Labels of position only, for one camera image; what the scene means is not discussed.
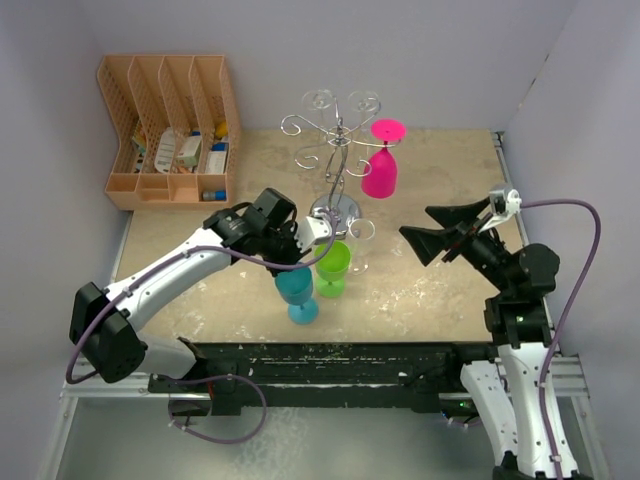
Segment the blue plastic goblet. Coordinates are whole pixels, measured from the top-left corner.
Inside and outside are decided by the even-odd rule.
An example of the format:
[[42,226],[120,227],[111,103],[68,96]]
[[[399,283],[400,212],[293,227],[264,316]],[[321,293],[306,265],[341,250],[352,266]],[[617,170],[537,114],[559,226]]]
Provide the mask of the blue plastic goblet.
[[287,312],[292,322],[309,325],[315,321],[319,307],[313,298],[313,275],[309,267],[279,273],[275,286],[288,304]]

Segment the pink plastic goblet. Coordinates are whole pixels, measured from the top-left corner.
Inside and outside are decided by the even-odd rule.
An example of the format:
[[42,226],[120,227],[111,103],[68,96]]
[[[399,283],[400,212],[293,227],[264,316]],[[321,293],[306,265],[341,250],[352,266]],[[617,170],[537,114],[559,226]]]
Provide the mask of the pink plastic goblet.
[[406,127],[395,119],[379,119],[371,125],[371,134],[382,142],[382,147],[368,160],[361,189],[371,198],[386,199],[394,194],[398,177],[397,163],[389,148],[405,137]]

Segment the clear wine glass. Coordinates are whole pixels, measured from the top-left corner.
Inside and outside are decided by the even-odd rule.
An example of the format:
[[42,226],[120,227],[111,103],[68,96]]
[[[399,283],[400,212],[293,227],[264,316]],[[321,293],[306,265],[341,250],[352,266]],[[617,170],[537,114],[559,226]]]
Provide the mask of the clear wine glass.
[[381,110],[378,94],[372,90],[356,90],[348,96],[349,108],[359,115],[359,122],[352,131],[360,129],[371,122]]
[[318,118],[313,123],[318,127],[318,138],[324,137],[324,132],[331,125],[327,124],[327,115],[334,111],[335,97],[328,89],[317,89],[306,92],[302,97],[302,105],[308,111],[315,113]]

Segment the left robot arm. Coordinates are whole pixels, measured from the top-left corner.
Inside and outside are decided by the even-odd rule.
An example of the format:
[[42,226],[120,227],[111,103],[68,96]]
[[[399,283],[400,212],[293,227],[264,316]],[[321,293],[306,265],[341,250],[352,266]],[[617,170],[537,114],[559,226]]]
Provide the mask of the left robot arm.
[[323,234],[324,223],[298,220],[295,204],[267,188],[253,202],[219,210],[182,244],[129,278],[100,288],[90,282],[74,300],[70,339],[107,383],[136,371],[169,376],[184,392],[202,387],[204,365],[183,340],[142,338],[161,309],[204,278],[238,260],[259,257],[272,273],[290,269]]

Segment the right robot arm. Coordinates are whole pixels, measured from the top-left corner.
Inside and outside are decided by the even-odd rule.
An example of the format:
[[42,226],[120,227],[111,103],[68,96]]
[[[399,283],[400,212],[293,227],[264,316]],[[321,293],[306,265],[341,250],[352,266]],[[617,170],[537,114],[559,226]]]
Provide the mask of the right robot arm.
[[461,206],[429,206],[439,229],[403,226],[400,234],[423,265],[464,258],[498,291],[485,302],[485,324],[498,359],[459,357],[446,383],[471,394],[495,457],[495,479],[578,479],[552,383],[555,348],[544,298],[554,291],[560,259],[543,244],[510,252],[496,226],[520,200],[488,197]]

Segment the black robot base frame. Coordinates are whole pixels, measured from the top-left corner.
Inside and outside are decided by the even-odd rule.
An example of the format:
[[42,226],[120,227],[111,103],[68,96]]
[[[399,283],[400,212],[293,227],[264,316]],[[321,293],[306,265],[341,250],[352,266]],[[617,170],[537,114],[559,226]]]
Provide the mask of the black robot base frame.
[[244,407],[399,408],[435,413],[464,392],[461,369],[495,362],[487,342],[199,343],[186,384],[156,374],[153,393],[203,395],[215,415]]

